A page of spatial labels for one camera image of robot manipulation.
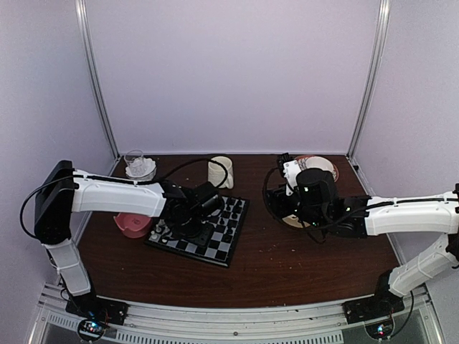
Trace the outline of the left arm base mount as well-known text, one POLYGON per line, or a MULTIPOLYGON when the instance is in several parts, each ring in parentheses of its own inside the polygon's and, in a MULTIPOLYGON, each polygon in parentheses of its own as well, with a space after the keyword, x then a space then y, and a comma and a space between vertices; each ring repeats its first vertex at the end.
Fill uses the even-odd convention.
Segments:
POLYGON ((92 343, 114 331, 113 325, 124 324, 128 304, 98 297, 92 310, 83 310, 74 300, 67 301, 65 310, 82 318, 77 324, 77 334, 82 340, 92 343))

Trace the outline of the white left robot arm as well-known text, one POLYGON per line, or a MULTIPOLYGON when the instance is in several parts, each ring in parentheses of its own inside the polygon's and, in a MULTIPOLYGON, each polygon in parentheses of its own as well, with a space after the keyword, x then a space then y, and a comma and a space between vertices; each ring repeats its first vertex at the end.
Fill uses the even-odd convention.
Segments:
POLYGON ((88 318, 103 312, 72 240, 73 213, 111 212, 139 214, 165 222, 182 237, 200 234, 203 222, 222 206, 217 187, 205 182, 195 188, 180 186, 166 177, 152 181, 100 176, 77 170, 60 161, 35 197, 34 236, 50 253, 76 308, 88 318))

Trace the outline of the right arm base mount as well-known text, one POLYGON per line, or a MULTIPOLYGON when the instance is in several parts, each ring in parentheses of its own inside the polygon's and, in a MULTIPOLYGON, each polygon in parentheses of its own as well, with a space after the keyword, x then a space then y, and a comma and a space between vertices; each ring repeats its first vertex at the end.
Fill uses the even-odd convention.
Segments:
POLYGON ((395 333, 394 314, 404 310, 400 297, 365 297, 344 302, 348 324, 363 323, 367 335, 378 341, 389 340, 395 333))

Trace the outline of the cream bowl of black pieces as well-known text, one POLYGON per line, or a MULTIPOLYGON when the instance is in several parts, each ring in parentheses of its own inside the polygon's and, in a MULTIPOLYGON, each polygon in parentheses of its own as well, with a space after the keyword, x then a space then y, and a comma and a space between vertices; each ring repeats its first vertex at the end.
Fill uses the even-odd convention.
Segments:
POLYGON ((293 228, 301 229, 303 227, 298 217, 294 215, 286 216, 282 218, 282 221, 293 228))

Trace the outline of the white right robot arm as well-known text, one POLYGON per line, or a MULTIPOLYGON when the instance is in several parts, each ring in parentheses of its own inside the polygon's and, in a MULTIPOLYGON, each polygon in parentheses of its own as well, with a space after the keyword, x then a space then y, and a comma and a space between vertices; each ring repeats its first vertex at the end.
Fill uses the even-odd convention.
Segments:
POLYGON ((285 183, 262 188, 268 212, 276 221, 294 216, 307 234, 319 231, 345 238, 396 232, 437 232, 439 238, 402 266, 382 274, 368 311, 383 316, 395 300, 448 268, 458 268, 458 190, 414 198, 353 196, 341 198, 328 171, 284 171, 285 183))

